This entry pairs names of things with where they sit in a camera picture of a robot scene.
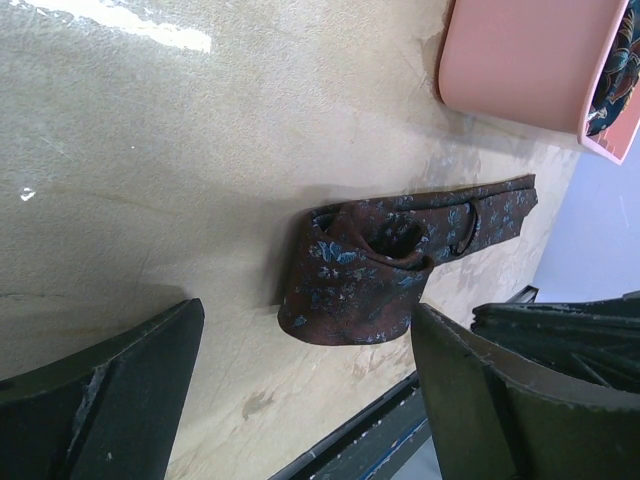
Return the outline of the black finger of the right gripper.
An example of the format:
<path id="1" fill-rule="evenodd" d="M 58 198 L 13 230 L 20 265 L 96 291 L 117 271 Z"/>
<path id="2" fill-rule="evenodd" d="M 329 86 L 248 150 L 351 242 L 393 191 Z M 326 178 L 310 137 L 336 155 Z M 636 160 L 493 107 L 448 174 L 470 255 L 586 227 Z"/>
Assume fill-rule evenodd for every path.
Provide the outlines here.
<path id="1" fill-rule="evenodd" d="M 471 331 L 556 372 L 639 391 L 639 294 L 582 303 L 491 303 Z"/>

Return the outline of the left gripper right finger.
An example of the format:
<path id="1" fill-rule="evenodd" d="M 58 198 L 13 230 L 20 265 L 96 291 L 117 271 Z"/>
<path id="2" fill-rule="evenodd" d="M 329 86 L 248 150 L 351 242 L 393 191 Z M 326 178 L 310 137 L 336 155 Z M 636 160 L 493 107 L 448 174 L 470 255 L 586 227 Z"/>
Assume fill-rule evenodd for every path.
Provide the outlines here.
<path id="1" fill-rule="evenodd" d="M 412 347 L 446 479 L 635 479 L 639 391 L 533 362 L 422 304 Z"/>

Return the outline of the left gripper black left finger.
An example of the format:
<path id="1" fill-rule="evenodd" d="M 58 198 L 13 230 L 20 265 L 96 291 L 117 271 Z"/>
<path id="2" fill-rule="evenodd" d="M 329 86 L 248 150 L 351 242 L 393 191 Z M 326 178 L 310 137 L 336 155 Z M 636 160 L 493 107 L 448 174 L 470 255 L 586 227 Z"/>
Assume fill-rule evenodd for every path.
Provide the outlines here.
<path id="1" fill-rule="evenodd" d="M 200 300 L 1 382 L 4 479 L 162 479 L 198 355 Z"/>

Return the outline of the dark patterned necktie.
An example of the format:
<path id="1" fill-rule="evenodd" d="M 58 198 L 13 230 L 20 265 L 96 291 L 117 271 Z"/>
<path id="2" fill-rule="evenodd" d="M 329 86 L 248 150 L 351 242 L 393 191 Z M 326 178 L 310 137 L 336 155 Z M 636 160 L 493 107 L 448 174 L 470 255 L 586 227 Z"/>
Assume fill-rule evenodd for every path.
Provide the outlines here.
<path id="1" fill-rule="evenodd" d="M 279 326 L 323 346 L 401 337 L 435 267 L 518 237 L 537 202 L 529 174 L 318 207 L 300 226 Z"/>

